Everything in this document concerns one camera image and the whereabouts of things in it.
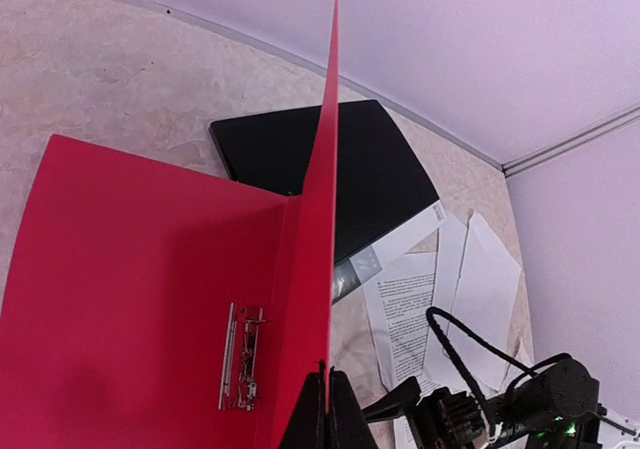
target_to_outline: red binder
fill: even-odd
[[[51,138],[0,318],[2,447],[277,447],[328,360],[337,51],[336,0],[299,197]]]

